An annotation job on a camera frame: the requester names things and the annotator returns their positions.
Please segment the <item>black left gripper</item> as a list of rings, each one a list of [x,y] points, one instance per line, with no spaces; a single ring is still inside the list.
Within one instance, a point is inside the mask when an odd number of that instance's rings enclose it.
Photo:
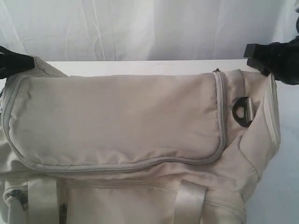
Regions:
[[[0,47],[0,78],[5,79],[14,74],[31,70],[35,67],[32,56],[12,52]]]

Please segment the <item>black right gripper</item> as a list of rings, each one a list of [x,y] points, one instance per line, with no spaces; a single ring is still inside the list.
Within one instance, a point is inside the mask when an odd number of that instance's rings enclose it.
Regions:
[[[273,42],[267,45],[247,44],[244,57],[247,65],[261,72],[272,74],[276,80],[288,84],[299,84],[299,37],[286,43]]]

